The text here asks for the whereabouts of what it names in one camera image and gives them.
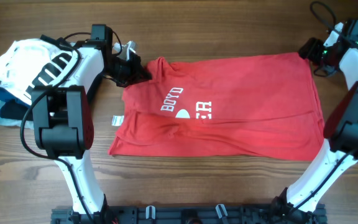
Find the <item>red printed t-shirt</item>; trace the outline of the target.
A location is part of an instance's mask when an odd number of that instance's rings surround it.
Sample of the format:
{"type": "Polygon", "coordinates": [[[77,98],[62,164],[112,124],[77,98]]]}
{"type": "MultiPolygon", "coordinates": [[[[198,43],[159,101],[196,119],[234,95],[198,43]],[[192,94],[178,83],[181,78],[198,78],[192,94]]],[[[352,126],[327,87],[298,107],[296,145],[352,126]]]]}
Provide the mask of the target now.
{"type": "Polygon", "coordinates": [[[307,60],[296,53],[168,62],[124,90],[112,156],[251,155],[310,161],[324,118],[307,60]]]}

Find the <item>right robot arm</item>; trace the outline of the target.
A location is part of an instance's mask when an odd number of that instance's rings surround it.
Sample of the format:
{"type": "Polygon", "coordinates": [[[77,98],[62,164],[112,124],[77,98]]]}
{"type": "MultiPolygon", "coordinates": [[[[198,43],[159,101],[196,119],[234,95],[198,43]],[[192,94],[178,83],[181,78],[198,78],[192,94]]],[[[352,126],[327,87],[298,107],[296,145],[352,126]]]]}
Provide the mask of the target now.
{"type": "Polygon", "coordinates": [[[277,222],[312,223],[321,197],[358,163],[358,19],[330,26],[325,41],[311,38],[298,54],[327,76],[341,71],[349,89],[325,124],[324,142],[317,156],[270,206],[270,216],[277,222]]]}

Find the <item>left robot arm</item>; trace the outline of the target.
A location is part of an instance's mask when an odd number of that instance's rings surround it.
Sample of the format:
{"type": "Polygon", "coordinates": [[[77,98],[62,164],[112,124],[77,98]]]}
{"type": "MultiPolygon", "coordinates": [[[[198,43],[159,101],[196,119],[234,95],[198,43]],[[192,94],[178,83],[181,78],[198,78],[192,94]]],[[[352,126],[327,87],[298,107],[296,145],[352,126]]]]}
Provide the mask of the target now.
{"type": "Polygon", "coordinates": [[[51,84],[39,84],[31,93],[35,143],[63,173],[73,205],[52,210],[52,223],[117,223],[94,174],[90,148],[94,126],[89,99],[103,78],[127,87],[151,80],[142,66],[134,41],[114,43],[117,34],[105,24],[94,24],[90,38],[69,43],[66,37],[41,40],[62,51],[62,72],[51,84]]]}

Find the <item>white folded shirt black letters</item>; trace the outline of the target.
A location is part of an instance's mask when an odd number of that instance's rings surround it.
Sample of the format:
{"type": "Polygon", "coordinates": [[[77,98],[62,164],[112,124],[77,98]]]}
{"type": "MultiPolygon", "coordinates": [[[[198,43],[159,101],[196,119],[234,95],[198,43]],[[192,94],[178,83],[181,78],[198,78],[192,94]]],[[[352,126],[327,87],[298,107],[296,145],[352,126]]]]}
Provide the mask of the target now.
{"type": "Polygon", "coordinates": [[[0,87],[30,105],[33,88],[60,81],[74,65],[73,55],[40,39],[15,41],[0,56],[0,87]]]}

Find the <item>black folded garment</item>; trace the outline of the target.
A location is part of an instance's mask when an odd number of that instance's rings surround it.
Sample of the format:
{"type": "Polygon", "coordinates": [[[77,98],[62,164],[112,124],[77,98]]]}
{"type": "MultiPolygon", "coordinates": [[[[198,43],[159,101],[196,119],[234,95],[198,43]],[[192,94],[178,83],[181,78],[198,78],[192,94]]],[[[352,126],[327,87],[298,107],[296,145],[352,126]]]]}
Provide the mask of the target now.
{"type": "Polygon", "coordinates": [[[26,39],[13,42],[0,56],[0,117],[21,120],[37,86],[83,86],[91,101],[104,68],[100,50],[74,48],[59,40],[26,39]]]}

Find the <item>dark blue folded garment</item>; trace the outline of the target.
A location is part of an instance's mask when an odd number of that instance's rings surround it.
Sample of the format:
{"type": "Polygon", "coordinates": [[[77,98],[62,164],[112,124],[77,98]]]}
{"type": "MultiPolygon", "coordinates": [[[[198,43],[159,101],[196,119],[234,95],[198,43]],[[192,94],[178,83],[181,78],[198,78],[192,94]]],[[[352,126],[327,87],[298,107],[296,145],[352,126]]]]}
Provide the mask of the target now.
{"type": "Polygon", "coordinates": [[[12,95],[11,93],[9,93],[6,89],[4,89],[3,87],[0,87],[0,100],[3,102],[9,102],[9,101],[13,101],[16,104],[25,106],[27,108],[30,107],[30,105],[28,105],[27,103],[23,102],[22,100],[20,100],[19,98],[15,97],[14,95],[12,95]]]}

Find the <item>light blue folded garment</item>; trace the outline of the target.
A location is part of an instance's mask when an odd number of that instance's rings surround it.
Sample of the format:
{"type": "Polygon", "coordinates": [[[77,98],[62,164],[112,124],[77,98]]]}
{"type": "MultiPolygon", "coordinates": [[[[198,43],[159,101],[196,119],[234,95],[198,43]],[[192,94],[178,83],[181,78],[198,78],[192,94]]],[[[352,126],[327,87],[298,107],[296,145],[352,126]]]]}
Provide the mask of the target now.
{"type": "Polygon", "coordinates": [[[16,104],[13,101],[0,101],[0,125],[20,127],[27,110],[27,107],[16,104]]]}

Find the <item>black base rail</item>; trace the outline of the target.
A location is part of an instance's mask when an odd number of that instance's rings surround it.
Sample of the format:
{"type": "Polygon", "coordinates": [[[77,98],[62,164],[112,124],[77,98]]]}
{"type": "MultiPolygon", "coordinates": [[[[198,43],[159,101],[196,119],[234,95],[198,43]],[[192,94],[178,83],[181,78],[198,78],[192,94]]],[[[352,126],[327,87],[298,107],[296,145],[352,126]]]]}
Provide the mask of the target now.
{"type": "MultiPolygon", "coordinates": [[[[123,224],[180,224],[189,223],[196,218],[201,223],[297,223],[292,220],[281,220],[280,216],[269,216],[267,204],[225,207],[225,215],[220,215],[215,207],[109,207],[106,223],[123,224]]],[[[75,215],[72,208],[57,207],[52,209],[51,224],[91,223],[87,215],[75,215]]],[[[325,205],[318,204],[311,218],[306,223],[327,224],[325,205]]]]}

